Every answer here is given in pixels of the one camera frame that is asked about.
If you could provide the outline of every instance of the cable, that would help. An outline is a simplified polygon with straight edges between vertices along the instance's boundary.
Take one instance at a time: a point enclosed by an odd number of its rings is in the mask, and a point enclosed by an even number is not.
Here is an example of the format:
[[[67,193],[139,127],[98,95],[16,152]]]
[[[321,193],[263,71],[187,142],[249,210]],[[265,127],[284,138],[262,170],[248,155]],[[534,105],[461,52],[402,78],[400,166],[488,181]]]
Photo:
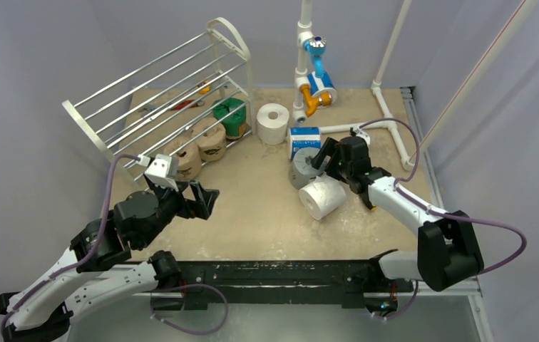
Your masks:
[[[396,191],[400,195],[404,196],[407,200],[414,203],[417,207],[424,210],[425,212],[428,212],[429,214],[436,215],[436,216],[439,216],[439,217],[443,217],[445,219],[452,219],[454,221],[476,223],[476,224],[484,224],[484,225],[487,225],[487,226],[503,228],[503,229],[506,229],[506,230],[508,230],[510,232],[516,233],[520,237],[521,244],[520,244],[519,248],[517,248],[517,250],[515,250],[510,256],[504,258],[503,260],[497,262],[496,264],[494,264],[492,266],[489,266],[489,267],[486,267],[483,271],[480,271],[478,274],[486,274],[486,273],[494,271],[495,269],[498,269],[498,268],[500,268],[502,266],[505,266],[506,264],[513,261],[515,258],[519,257],[519,255],[523,253],[523,251],[525,250],[525,248],[528,245],[528,240],[526,239],[525,235],[518,228],[515,228],[515,227],[511,226],[510,224],[497,222],[497,221],[492,221],[492,220],[489,220],[489,219],[476,219],[476,218],[470,218],[470,217],[460,217],[460,216],[456,216],[456,215],[452,215],[452,214],[445,214],[445,213],[442,213],[442,212],[437,212],[435,210],[432,210],[431,208],[426,207],[425,205],[420,203],[418,200],[416,200],[414,197],[408,195],[406,192],[404,192],[402,189],[400,189],[400,187],[397,187],[397,184],[399,182],[410,182],[410,180],[412,180],[412,178],[416,174],[416,170],[419,168],[419,158],[420,158],[419,139],[416,137],[416,134],[414,134],[414,131],[412,130],[412,128],[407,123],[405,123],[402,120],[396,119],[396,118],[381,118],[381,119],[377,119],[377,120],[371,120],[371,121],[361,125],[360,128],[364,128],[364,127],[366,127],[368,125],[372,125],[373,123],[379,123],[381,121],[395,121],[395,122],[399,123],[400,125],[406,127],[406,129],[410,132],[410,134],[412,134],[412,138],[414,139],[414,145],[415,145],[415,148],[416,148],[416,152],[414,154],[414,166],[412,167],[412,171],[410,172],[410,175],[407,178],[398,177],[398,178],[396,178],[396,180],[394,182],[394,187],[396,188]],[[401,312],[405,311],[409,307],[410,303],[413,301],[413,299],[416,296],[416,291],[418,290],[418,288],[419,288],[419,286],[418,286],[418,282],[417,282],[416,288],[414,290],[415,294],[413,294],[410,301],[405,305],[405,307],[402,308],[402,310],[396,312],[396,314],[394,314],[393,316],[390,316],[389,318],[395,318],[395,317],[399,316],[401,314]]]
[[[110,212],[110,196],[112,194],[112,179],[114,176],[114,170],[116,169],[116,165],[118,164],[118,161],[122,158],[130,158],[133,160],[139,160],[139,157],[136,157],[135,155],[128,155],[128,154],[120,154],[117,155],[112,163],[110,164],[110,171],[108,172],[108,179],[106,180],[106,193],[103,198],[103,212],[100,222],[100,229],[98,230],[98,237],[102,237],[104,231],[106,230],[106,223],[108,222],[108,213]],[[26,301],[28,301],[38,290],[43,288],[43,286],[47,285],[51,280],[57,278],[58,276],[64,274],[67,271],[70,271],[71,269],[75,269],[76,267],[79,267],[83,264],[85,264],[87,261],[89,261],[93,255],[96,253],[99,245],[101,243],[101,239],[96,239],[96,241],[93,243],[93,246],[89,250],[89,253],[85,255],[84,258],[81,260],[75,262],[74,264],[70,264],[68,266],[62,267],[59,270],[55,271],[52,274],[49,274],[49,278],[44,279],[40,281],[37,285],[33,286],[30,291],[26,292],[24,296],[14,305],[13,308],[11,308],[11,311],[8,312],[5,317],[3,317],[3,320],[1,321],[1,335],[3,335],[3,331],[5,330],[5,325],[7,324],[7,321],[16,313]]]
[[[381,316],[381,318],[377,318],[376,315],[374,313],[371,313],[370,317],[371,318],[375,318],[375,319],[379,319],[381,321],[390,321],[391,319],[394,319],[394,318],[397,318],[401,315],[404,314],[404,312],[406,312],[408,310],[408,308],[410,307],[410,305],[412,305],[412,302],[414,301],[414,299],[416,298],[416,294],[419,292],[419,281],[418,280],[415,280],[414,281],[414,291],[412,291],[412,297],[410,297],[410,299],[408,300],[408,302],[406,303],[406,305],[404,305],[404,307],[398,311],[396,311],[393,315],[387,317],[387,316]]]
[[[177,324],[171,323],[171,322],[165,320],[164,318],[160,317],[156,313],[156,311],[154,311],[154,308],[152,307],[152,301],[151,300],[150,300],[150,311],[152,311],[152,316],[150,318],[155,318],[157,321],[159,321],[161,323],[164,323],[165,325],[170,326],[171,328],[182,331],[183,333],[189,333],[190,335],[204,336],[204,335],[210,335],[211,333],[218,332],[219,329],[221,329],[224,326],[225,322],[227,321],[227,314],[228,314],[228,311],[229,311],[229,307],[227,305],[227,299],[225,298],[225,295],[222,294],[221,291],[219,291],[217,288],[215,288],[215,287],[213,287],[211,285],[207,285],[207,284],[190,284],[190,285],[183,285],[183,286],[174,287],[172,289],[167,289],[167,290],[155,290],[155,291],[152,291],[150,293],[150,296],[152,296],[152,293],[180,291],[180,290],[191,289],[192,287],[201,287],[203,289],[209,289],[211,291],[214,291],[216,294],[219,295],[219,297],[221,297],[221,300],[223,301],[223,304],[225,305],[225,312],[223,314],[223,318],[221,319],[221,322],[219,322],[219,324],[216,327],[214,327],[214,328],[212,328],[210,330],[206,330],[206,331],[195,331],[195,330],[190,330],[190,329],[187,329],[187,328],[183,328],[182,326],[178,326]]]

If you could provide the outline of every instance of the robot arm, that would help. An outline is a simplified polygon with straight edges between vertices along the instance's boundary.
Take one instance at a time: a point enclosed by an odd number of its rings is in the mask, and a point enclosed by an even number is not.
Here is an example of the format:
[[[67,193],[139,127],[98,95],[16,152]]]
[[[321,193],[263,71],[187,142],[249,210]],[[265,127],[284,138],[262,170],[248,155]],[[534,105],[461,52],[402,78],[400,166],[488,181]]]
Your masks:
[[[369,209],[385,209],[418,239],[416,252],[390,251],[379,257],[382,276],[422,280],[434,291],[442,291],[483,270],[472,224],[429,214],[418,206],[415,202],[434,212],[447,213],[396,184],[386,170],[373,167],[364,139],[351,136],[337,142],[329,138],[312,160],[312,166],[319,168],[327,157],[328,176],[347,183]],[[451,214],[466,217],[460,211]]]
[[[198,181],[176,182],[177,160],[165,155],[140,156],[148,167],[145,180],[153,191],[134,192],[108,213],[106,229],[98,236],[101,219],[90,222],[72,239],[60,259],[37,281],[19,293],[0,295],[0,314],[7,315],[5,341],[53,341],[86,314],[110,302],[163,284],[176,285],[178,268],[170,252],[158,252],[124,275],[88,284],[116,264],[131,258],[131,249],[146,248],[173,217],[208,219],[218,190],[205,190]],[[182,192],[191,188],[195,199]],[[58,270],[85,258],[94,242],[97,250],[84,264],[59,275]]]

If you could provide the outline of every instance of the metal rod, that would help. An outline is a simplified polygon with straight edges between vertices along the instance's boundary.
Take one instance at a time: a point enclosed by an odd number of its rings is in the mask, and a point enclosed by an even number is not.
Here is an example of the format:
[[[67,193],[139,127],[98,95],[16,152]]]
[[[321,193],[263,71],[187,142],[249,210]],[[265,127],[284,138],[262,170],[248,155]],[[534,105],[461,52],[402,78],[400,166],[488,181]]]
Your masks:
[[[211,49],[211,56],[212,58],[217,58],[219,56],[219,50],[217,49],[217,43],[219,39],[215,38],[212,34],[209,35],[209,42],[213,45],[213,48]],[[221,63],[217,62],[215,63],[215,72],[221,73]],[[221,98],[225,97],[225,90],[220,89],[219,94]]]
[[[234,141],[231,141],[229,144],[227,144],[225,146],[226,149],[236,145],[238,142],[242,141],[242,139],[244,139],[246,136],[250,135],[252,133],[251,130],[248,130],[245,134],[242,135],[242,137],[238,140],[234,140]],[[202,162],[202,166],[205,166],[206,164],[208,164],[209,162]]]
[[[238,90],[236,90],[234,93],[232,93],[231,96],[235,95],[236,93],[238,93]],[[145,151],[143,151],[141,154],[143,155],[146,155],[150,152],[153,152],[153,151],[156,151],[159,147],[162,147],[168,143],[170,143],[173,139],[175,139],[177,136],[179,136],[179,134],[183,133],[184,131],[186,131],[186,129],[184,128],[188,128],[189,125],[194,125],[195,123],[197,123],[199,120],[201,120],[202,118],[204,118],[205,116],[209,115],[213,109],[215,109],[216,107],[222,105],[228,98],[230,97],[226,97],[226,98],[223,98],[221,101],[217,101],[216,103],[214,103],[212,106],[210,106],[209,108],[207,108],[204,112],[202,112],[201,114],[198,114],[195,118],[193,118],[192,120],[188,121],[185,125],[181,126],[180,128],[178,128],[177,130],[175,130],[174,132],[172,132],[171,134],[169,134],[168,136],[164,137],[163,139],[157,141],[154,145],[148,147]],[[125,167],[126,168],[131,168],[132,166],[134,166],[136,164],[136,162],[134,160],[131,160],[130,162],[127,162],[125,164]]]
[[[227,75],[228,73],[231,73],[232,71],[236,70],[237,68],[239,68],[240,66],[243,66],[245,65],[246,62],[242,62],[236,66],[233,66],[231,67],[230,70],[228,71],[225,71],[224,73],[220,74],[220,75],[217,75],[215,76],[214,78],[210,79],[209,80],[209,83],[213,83],[213,82],[216,82],[218,80],[220,80],[223,76]],[[114,146],[116,146],[119,142],[121,142],[122,140],[126,139],[129,135],[133,134],[134,132],[136,132],[138,129],[142,128],[144,125],[154,121],[156,118],[158,118],[160,115],[162,115],[163,113],[165,113],[167,110],[170,110],[172,109],[173,107],[175,107],[177,104],[179,104],[180,102],[184,101],[184,100],[187,100],[190,96],[194,95],[195,93],[197,93],[197,89],[195,90],[192,90],[190,91],[187,95],[183,96],[181,99],[175,101],[175,103],[169,105],[168,107],[165,107],[163,108],[162,110],[160,110],[158,113],[156,113],[154,116],[152,117],[149,117],[147,119],[147,122],[143,122],[143,123],[140,123],[137,127],[133,128],[132,130],[130,130],[128,133],[126,133],[125,135],[123,135],[122,137],[118,138],[117,140],[114,140],[109,146],[108,148],[112,148]]]
[[[164,55],[154,59],[153,61],[150,61],[150,62],[147,62],[146,64],[144,64],[143,66],[141,66],[140,68],[138,69],[135,69],[134,71],[131,71],[130,73],[128,73],[127,75],[124,75],[123,77],[119,78],[118,80],[108,84],[107,86],[105,86],[104,88],[96,91],[95,93],[93,93],[93,95],[89,96],[88,98],[86,98],[85,100],[82,100],[81,102],[77,103],[74,105],[75,108],[77,108],[78,106],[80,105],[83,105],[84,103],[87,103],[89,100],[91,100],[92,98],[95,98],[97,95],[100,95],[102,93],[105,93],[108,89],[112,88],[113,86],[116,86],[117,84],[119,84],[120,82],[126,80],[127,78],[130,78],[131,76],[135,75],[136,73],[139,73],[140,71],[142,71],[143,69],[147,68],[148,66],[151,66],[153,64],[156,64],[156,62],[160,61],[161,59],[164,59],[164,57],[168,57],[169,55],[173,54],[174,52],[176,51],[179,51],[181,50],[183,47],[185,47],[186,45],[192,43],[193,41],[195,41],[196,39],[199,39],[203,36],[206,36],[208,34],[208,32],[203,32],[201,34],[199,34],[198,36],[190,39],[189,41],[186,41],[185,43],[179,45],[178,47],[174,48],[173,50],[165,53]]]
[[[244,139],[245,137],[247,137],[248,135],[251,135],[252,131],[251,130],[248,130],[245,134],[242,135],[242,137],[238,140],[234,140],[234,141],[231,141],[229,144],[227,144],[225,146],[226,149],[238,144],[240,141],[242,141],[242,139]],[[209,162],[202,162],[202,166],[205,166],[206,164],[208,164]],[[141,173],[141,175],[138,175],[134,180],[139,180],[141,177],[143,176],[143,172]]]
[[[211,78],[213,76],[215,76],[216,74],[215,73],[212,73],[211,75],[209,75],[206,79],[208,78]],[[175,84],[172,84],[171,86],[169,86],[168,88],[165,88],[163,89],[162,91],[160,91],[158,94],[152,96],[151,98],[147,99],[146,101],[140,103],[139,105],[135,106],[134,108],[131,108],[127,113],[124,113],[122,114],[121,116],[119,116],[118,118],[110,121],[107,125],[103,126],[102,128],[100,128],[99,130],[96,131],[97,134],[100,134],[102,133],[104,130],[107,130],[109,127],[112,127],[112,125],[116,124],[117,122],[121,121],[122,119],[126,118],[127,116],[129,116],[130,114],[134,113],[135,111],[141,109],[144,105],[154,101],[155,99],[159,98],[160,96],[166,94],[169,90],[173,89],[175,86],[177,86],[179,83],[175,83]],[[159,110],[161,110],[162,108],[164,108],[166,105],[168,104],[171,104],[173,101],[175,101],[177,98],[179,98],[180,96],[182,96],[183,94],[187,93],[188,91],[194,89],[194,88],[198,88],[198,84],[195,84],[195,85],[192,85],[191,87],[189,87],[188,89],[182,91],[181,93],[179,93],[178,95],[174,96],[173,98],[171,98],[170,100],[164,102],[162,105],[159,105],[157,108],[154,108],[153,110],[151,110],[150,112],[146,113],[144,116],[142,116],[141,118],[137,119],[134,123],[131,123],[130,126],[132,125],[137,125],[137,123],[139,123],[140,121],[142,120],[145,120],[146,118],[156,114]],[[125,127],[123,128],[122,130],[120,130],[120,132],[116,133],[115,135],[111,136],[109,139],[106,140],[106,143],[110,142],[112,139],[116,138],[117,136],[123,134],[129,127]]]
[[[134,87],[133,89],[131,89],[130,91],[128,91],[127,93],[124,93],[122,94],[121,96],[119,96],[117,99],[115,99],[114,101],[110,102],[109,104],[103,106],[102,108],[98,109],[96,112],[94,112],[93,114],[89,115],[88,117],[85,118],[85,120],[89,120],[91,119],[92,117],[96,116],[97,114],[103,112],[104,110],[112,107],[113,105],[115,105],[116,103],[118,103],[120,100],[126,98],[127,96],[133,94],[134,92],[136,92],[137,90],[140,90],[141,88],[147,86],[148,84],[152,83],[153,81],[156,81],[157,79],[159,79],[160,77],[163,77],[164,75],[166,75],[167,73],[175,70],[176,68],[179,68],[180,66],[182,66],[183,64],[186,64],[187,62],[191,61],[192,59],[202,55],[206,50],[212,48],[213,45],[209,45],[207,46],[206,48],[198,51],[197,53],[194,53],[193,55],[191,55],[190,57],[184,59],[183,61],[175,64],[174,66],[170,67],[169,69],[163,71],[162,73],[159,73],[158,75],[152,77],[151,79],[147,80],[146,82],[144,83],[141,83],[140,85],[138,85],[137,87]]]
[[[213,73],[213,74],[210,75],[209,77],[205,78],[205,80],[208,80],[209,78],[211,78],[211,77],[213,77],[213,76],[215,76],[215,75],[216,75],[216,74]],[[105,141],[105,143],[106,143],[106,144],[109,143],[110,141],[112,141],[112,139],[114,139],[114,138],[118,137],[119,135],[123,134],[123,133],[126,132],[129,128],[131,128],[131,127],[137,125],[138,123],[142,122],[143,120],[145,120],[145,119],[149,118],[150,116],[156,114],[159,110],[162,110],[162,109],[165,107],[165,105],[171,104],[172,102],[175,101],[175,99],[177,99],[177,98],[180,97],[181,95],[187,93],[188,91],[191,91],[191,90],[194,89],[194,88],[198,88],[198,84],[195,84],[195,85],[189,87],[188,89],[186,89],[186,90],[182,91],[181,93],[179,93],[179,95],[177,95],[177,96],[171,98],[169,101],[163,103],[162,105],[159,105],[158,107],[154,108],[153,110],[151,110],[150,112],[146,113],[145,115],[142,115],[141,118],[138,118],[137,120],[135,120],[135,121],[133,121],[132,123],[130,123],[128,126],[125,126],[122,130],[120,130],[120,132],[118,132],[118,133],[116,133],[115,135],[109,137],[109,138]]]
[[[241,105],[237,106],[236,108],[232,109],[231,112],[229,112],[228,114],[226,114],[223,118],[220,118],[219,120],[217,120],[216,123],[213,123],[212,125],[210,125],[209,127],[207,127],[206,129],[204,129],[202,132],[198,133],[196,136],[194,137],[191,137],[186,143],[184,143],[183,145],[181,145],[177,150],[169,153],[169,157],[172,157],[173,155],[175,155],[177,152],[183,150],[184,147],[188,146],[189,144],[191,144],[192,142],[194,142],[194,140],[202,137],[203,134],[205,134],[206,132],[208,132],[211,128],[215,127],[216,125],[219,125],[223,120],[229,118],[230,116],[232,116],[234,113],[236,113],[238,110],[240,110],[240,108],[243,108],[245,107],[246,105],[248,104],[248,101],[247,102],[243,102]]]
[[[208,93],[204,94],[203,96],[201,96],[200,98],[198,98],[197,100],[202,100],[203,98],[207,97],[208,95],[210,95],[211,93],[214,93],[217,89],[223,89],[223,85],[226,84],[227,81],[224,81],[222,82],[222,84],[219,84],[218,86],[214,87],[211,91],[209,91]],[[159,128],[160,126],[164,125],[165,123],[167,123],[169,120],[175,118],[177,115],[179,115],[181,112],[183,112],[184,110],[187,110],[188,108],[190,108],[191,106],[193,106],[195,104],[195,102],[191,102],[189,104],[187,104],[184,108],[181,108],[179,109],[175,114],[171,115],[170,117],[164,119],[163,121],[159,122],[156,126],[152,127],[151,129],[147,130],[145,133],[143,133],[142,135],[138,136],[137,138],[131,140],[127,145],[121,147],[118,151],[116,151],[116,153],[121,153],[122,151],[124,151],[126,148],[128,148],[129,146],[135,144],[136,142],[138,142],[140,139],[144,138],[146,135],[150,134],[152,131],[156,130],[157,128]],[[219,105],[219,103],[216,103],[214,104],[211,108],[209,109],[213,109],[213,108],[216,108],[217,106]],[[205,110],[203,113],[209,113],[209,109]],[[183,125],[182,127],[178,128],[177,130],[175,130],[175,132],[179,131],[179,130],[182,130],[183,128],[187,127],[189,123],[186,123],[185,125]]]

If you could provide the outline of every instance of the green container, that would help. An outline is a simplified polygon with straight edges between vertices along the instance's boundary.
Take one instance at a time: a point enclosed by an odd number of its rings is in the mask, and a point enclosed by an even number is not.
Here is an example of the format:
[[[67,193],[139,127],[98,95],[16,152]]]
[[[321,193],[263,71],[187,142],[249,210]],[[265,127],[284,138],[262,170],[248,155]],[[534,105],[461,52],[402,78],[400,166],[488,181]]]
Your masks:
[[[220,120],[226,116],[229,112],[237,108],[239,105],[242,105],[244,101],[238,100],[237,98],[228,98],[222,104],[213,108],[213,116],[215,119]],[[221,123],[225,127],[225,137],[230,140],[238,140],[242,138],[242,135],[245,134],[247,125],[247,108],[242,107],[236,111],[236,113],[230,115],[228,118],[223,120]]]

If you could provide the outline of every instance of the white toilet paper roll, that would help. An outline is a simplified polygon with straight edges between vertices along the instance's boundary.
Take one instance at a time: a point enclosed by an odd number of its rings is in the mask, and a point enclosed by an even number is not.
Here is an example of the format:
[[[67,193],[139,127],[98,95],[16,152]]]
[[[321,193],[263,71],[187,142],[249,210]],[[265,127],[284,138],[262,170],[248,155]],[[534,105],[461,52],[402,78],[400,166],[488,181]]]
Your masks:
[[[257,112],[257,134],[262,142],[278,145],[287,136],[289,111],[283,105],[267,103]]]
[[[347,194],[338,180],[319,176],[299,190],[299,198],[313,218],[322,219],[345,203]]]

